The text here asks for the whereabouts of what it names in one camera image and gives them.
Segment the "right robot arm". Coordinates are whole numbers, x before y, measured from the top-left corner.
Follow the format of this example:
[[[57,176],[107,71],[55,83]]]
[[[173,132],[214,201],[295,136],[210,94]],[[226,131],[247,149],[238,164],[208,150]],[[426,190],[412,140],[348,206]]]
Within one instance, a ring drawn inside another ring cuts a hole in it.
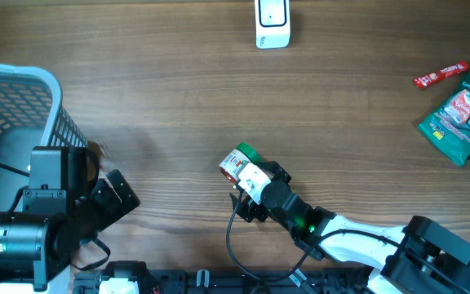
[[[407,225],[365,225],[312,207],[294,193],[275,162],[223,162],[219,169],[239,192],[233,209],[247,222],[276,221],[314,259],[354,262],[371,269],[374,293],[470,293],[470,243],[425,216]]]

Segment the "red coffee stick sachet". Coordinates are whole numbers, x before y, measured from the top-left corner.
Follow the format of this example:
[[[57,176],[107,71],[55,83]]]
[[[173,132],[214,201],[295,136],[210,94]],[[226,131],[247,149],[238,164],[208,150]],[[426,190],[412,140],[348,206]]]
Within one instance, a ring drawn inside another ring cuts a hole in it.
[[[413,80],[413,84],[419,89],[426,89],[446,78],[451,78],[457,74],[466,72],[468,69],[468,63],[465,61],[460,61],[443,69],[439,69],[435,72],[427,73],[423,76],[415,78]]]

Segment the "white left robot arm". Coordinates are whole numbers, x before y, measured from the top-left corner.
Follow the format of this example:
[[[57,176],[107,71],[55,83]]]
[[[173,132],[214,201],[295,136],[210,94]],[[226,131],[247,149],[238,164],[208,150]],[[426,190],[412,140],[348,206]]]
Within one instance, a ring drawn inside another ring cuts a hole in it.
[[[50,292],[69,272],[72,255],[89,242],[105,252],[98,235],[140,205],[119,170],[89,176],[99,159],[85,147],[33,148],[29,183],[0,212],[0,292],[10,287]]]

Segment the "red tissue pack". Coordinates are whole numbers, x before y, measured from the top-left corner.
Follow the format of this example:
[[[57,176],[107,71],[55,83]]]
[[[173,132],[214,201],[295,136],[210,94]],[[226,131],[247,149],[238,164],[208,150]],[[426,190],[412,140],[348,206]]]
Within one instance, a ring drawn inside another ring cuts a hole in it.
[[[458,124],[464,124],[470,118],[470,92],[462,90],[451,97],[444,111]]]

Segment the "jar with green lid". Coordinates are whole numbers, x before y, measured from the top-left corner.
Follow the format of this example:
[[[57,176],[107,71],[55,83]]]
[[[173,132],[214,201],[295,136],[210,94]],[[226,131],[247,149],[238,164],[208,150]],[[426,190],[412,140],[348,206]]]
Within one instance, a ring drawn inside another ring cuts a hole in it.
[[[252,146],[242,142],[219,164],[219,170],[230,182],[236,184],[239,181],[238,173],[245,164],[260,161],[260,154]]]

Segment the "green gloves packet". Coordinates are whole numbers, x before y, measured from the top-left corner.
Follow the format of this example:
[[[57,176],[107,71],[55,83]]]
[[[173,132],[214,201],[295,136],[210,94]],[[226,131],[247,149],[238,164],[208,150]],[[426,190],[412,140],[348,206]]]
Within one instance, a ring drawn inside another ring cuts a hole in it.
[[[470,69],[451,95],[418,125],[420,133],[459,166],[463,166],[470,156],[470,118],[466,123],[458,124],[444,111],[444,107],[462,90],[470,92]]]

